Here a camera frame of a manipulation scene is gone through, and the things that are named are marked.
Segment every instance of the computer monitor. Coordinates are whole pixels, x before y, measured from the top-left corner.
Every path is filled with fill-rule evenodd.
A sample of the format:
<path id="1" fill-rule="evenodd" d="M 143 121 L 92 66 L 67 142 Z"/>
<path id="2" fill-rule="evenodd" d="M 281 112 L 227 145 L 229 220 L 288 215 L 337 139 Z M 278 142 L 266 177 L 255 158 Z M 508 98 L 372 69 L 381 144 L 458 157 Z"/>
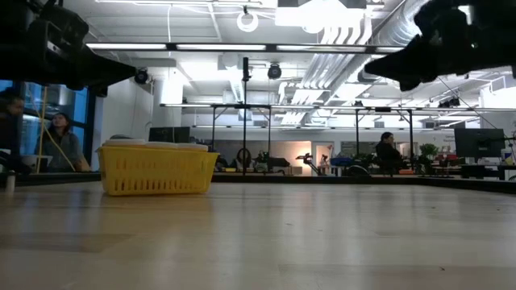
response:
<path id="1" fill-rule="evenodd" d="M 503 129 L 455 129 L 459 157 L 500 157 L 506 148 Z"/>
<path id="2" fill-rule="evenodd" d="M 190 127 L 151 128 L 148 140 L 151 142 L 189 143 Z"/>

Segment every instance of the potted plant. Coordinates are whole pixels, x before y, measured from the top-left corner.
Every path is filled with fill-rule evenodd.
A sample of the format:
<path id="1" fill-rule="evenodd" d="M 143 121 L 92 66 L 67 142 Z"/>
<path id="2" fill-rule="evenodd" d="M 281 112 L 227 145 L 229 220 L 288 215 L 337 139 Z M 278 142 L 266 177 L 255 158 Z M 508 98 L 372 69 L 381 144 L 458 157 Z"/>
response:
<path id="1" fill-rule="evenodd" d="M 432 162 L 434 161 L 439 149 L 434 144 L 423 144 L 419 146 L 421 155 L 418 158 L 418 163 L 424 167 L 423 174 L 431 175 L 434 171 L 432 168 Z"/>

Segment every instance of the basket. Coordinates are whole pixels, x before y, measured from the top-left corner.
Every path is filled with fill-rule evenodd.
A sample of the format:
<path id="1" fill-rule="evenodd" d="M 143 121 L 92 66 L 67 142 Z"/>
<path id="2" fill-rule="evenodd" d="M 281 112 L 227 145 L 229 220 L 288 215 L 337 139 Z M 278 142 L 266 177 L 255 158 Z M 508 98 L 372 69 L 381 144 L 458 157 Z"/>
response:
<path id="1" fill-rule="evenodd" d="M 175 149 L 101 147 L 102 186 L 111 196 L 205 193 L 217 153 Z"/>

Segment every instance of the yellow cable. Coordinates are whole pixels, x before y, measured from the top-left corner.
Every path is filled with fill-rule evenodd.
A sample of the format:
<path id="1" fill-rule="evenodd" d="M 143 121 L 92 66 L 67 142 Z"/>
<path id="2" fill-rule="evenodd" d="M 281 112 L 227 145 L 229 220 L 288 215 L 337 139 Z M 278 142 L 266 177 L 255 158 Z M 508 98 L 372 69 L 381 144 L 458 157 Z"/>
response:
<path id="1" fill-rule="evenodd" d="M 40 117 L 40 153 L 38 154 L 38 159 L 35 162 L 35 173 L 40 174 L 40 166 L 41 166 L 41 153 L 43 151 L 43 130 L 44 130 L 44 120 L 43 117 L 45 115 L 45 109 L 47 107 L 47 87 L 45 87 L 44 94 L 43 94 L 43 107 L 41 108 L 41 115 L 38 114 L 38 117 Z"/>
<path id="2" fill-rule="evenodd" d="M 44 96 L 44 103 L 43 103 L 43 106 L 45 107 L 47 104 L 46 104 L 46 97 L 47 97 L 47 91 L 46 91 L 46 87 L 45 87 L 45 96 Z M 32 107 L 34 108 L 35 112 L 38 114 L 38 118 L 40 118 L 40 122 L 41 124 L 43 125 L 44 124 L 44 115 L 40 115 L 40 112 L 38 111 L 38 108 L 35 106 L 35 103 L 34 103 L 34 98 L 32 97 L 32 93 L 31 91 L 28 89 L 27 90 L 28 93 L 29 93 L 29 98 L 31 99 L 31 103 L 32 103 Z M 45 132 L 47 132 L 47 135 L 48 137 L 50 138 L 50 141 L 52 141 L 52 143 L 54 144 L 54 146 L 57 147 L 57 150 L 59 150 L 59 152 L 63 155 L 63 157 L 66 159 L 66 162 L 68 162 L 68 164 L 70 165 L 70 167 L 72 168 L 72 170 L 75 172 L 75 167 L 73 166 L 72 162 L 70 162 L 70 159 L 68 159 L 68 157 L 66 157 L 66 154 L 63 152 L 63 150 L 61 149 L 61 146 L 57 145 L 56 141 L 54 141 L 54 138 L 52 138 L 52 135 L 50 134 L 50 132 L 48 132 L 48 128 L 46 126 L 43 126 L 43 128 L 45 129 Z M 40 132 L 40 143 L 42 142 L 43 140 L 43 131 Z M 40 154 L 38 155 L 38 160 L 41 159 L 41 156 L 42 156 L 42 151 L 40 151 Z"/>

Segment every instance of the wooden floor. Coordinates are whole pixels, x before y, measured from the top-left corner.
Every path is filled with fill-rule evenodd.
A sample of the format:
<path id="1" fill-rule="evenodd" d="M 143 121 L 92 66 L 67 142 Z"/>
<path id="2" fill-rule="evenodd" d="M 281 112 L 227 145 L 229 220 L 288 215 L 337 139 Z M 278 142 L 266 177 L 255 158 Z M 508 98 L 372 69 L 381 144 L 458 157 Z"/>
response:
<path id="1" fill-rule="evenodd" d="M 516 198 L 418 186 L 214 184 L 0 198 L 5 290 L 516 289 Z"/>

